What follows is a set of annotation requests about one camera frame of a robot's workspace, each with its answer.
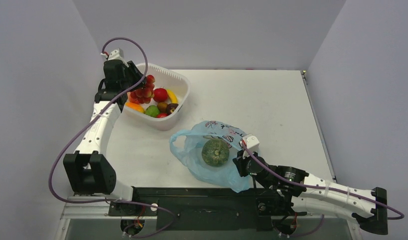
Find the green fake avocado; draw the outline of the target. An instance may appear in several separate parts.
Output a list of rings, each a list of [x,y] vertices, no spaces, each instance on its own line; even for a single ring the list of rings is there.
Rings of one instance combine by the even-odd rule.
[[[225,165],[228,161],[229,154],[227,143],[221,139],[208,140],[201,151],[204,162],[215,168]]]

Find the light blue plastic bag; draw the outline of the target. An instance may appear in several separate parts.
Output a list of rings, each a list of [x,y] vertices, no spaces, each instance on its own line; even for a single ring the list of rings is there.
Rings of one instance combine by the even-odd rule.
[[[233,158],[241,151],[240,140],[246,132],[238,127],[215,120],[205,120],[192,127],[182,129],[169,139],[171,153],[188,168],[190,173],[199,181],[230,188],[236,193],[251,187],[251,177],[240,177]],[[229,158],[225,165],[212,167],[207,165],[201,151],[208,140],[221,139],[229,148]]]

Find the red fake apple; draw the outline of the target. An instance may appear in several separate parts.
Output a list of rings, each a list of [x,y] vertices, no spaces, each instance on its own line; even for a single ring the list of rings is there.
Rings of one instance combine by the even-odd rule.
[[[156,88],[153,93],[154,93],[153,100],[157,103],[165,102],[169,98],[168,92],[164,88]]]

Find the small red fake fruit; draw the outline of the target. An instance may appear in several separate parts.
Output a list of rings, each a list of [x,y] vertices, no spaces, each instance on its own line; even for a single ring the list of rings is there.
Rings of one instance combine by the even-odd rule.
[[[167,117],[167,116],[168,116],[167,113],[160,113],[160,114],[158,114],[156,117],[157,117],[157,118],[165,118],[165,117]]]

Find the yellow fake fruit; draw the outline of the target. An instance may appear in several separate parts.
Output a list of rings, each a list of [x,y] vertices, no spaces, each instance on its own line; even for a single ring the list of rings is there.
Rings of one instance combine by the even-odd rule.
[[[177,99],[177,96],[175,95],[175,93],[172,90],[169,90],[169,89],[167,89],[166,91],[167,91],[167,94],[168,94],[168,97],[169,97],[171,103],[172,104],[177,104],[178,99]]]

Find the dark brown fake fruit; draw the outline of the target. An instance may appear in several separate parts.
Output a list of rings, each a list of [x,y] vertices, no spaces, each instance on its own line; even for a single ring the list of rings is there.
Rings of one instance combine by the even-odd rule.
[[[174,113],[175,112],[175,110],[177,109],[177,107],[178,107],[178,104],[177,103],[170,103],[170,104],[168,104],[167,106],[166,106],[166,113],[168,114],[168,115],[171,115],[172,113]]]

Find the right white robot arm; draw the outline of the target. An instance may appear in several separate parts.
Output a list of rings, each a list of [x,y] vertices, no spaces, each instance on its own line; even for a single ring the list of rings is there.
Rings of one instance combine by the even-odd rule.
[[[274,208],[280,214],[336,216],[357,223],[366,232],[388,234],[384,188],[343,186],[295,167],[269,165],[256,152],[250,156],[244,150],[237,153],[233,163],[241,177],[252,177],[263,188],[275,191]]]

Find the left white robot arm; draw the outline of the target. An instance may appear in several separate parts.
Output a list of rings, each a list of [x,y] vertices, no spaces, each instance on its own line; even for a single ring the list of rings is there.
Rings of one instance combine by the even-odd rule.
[[[135,215],[140,211],[141,201],[133,196],[133,187],[117,180],[106,150],[114,124],[127,102],[128,88],[144,86],[145,79],[131,60],[107,60],[103,71],[104,79],[94,96],[91,125],[74,153],[64,156],[63,166],[76,194],[123,200],[121,208],[128,215]]]

